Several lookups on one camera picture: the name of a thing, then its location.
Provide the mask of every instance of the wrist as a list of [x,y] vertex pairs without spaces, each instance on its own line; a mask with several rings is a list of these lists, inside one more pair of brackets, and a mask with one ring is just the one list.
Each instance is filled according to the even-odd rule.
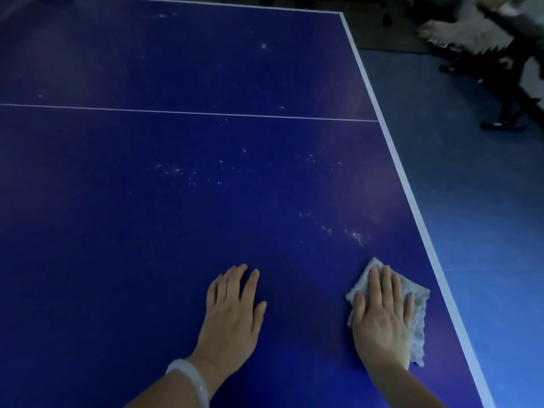
[[221,372],[217,365],[209,359],[206,355],[195,351],[193,354],[187,358],[196,370],[199,372],[208,391],[208,398],[212,399],[215,392],[219,389],[221,384],[225,382],[225,377],[221,375]]

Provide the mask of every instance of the blue table surface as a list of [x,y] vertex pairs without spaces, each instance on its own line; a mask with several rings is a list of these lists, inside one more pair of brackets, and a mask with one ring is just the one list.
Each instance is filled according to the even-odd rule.
[[[34,3],[0,23],[0,68],[4,104],[376,119],[337,14]],[[379,123],[5,105],[0,120],[0,406],[122,406],[192,351],[208,285],[242,262],[267,313],[212,406],[385,406],[344,300],[376,256],[432,291],[412,372],[481,407]]]

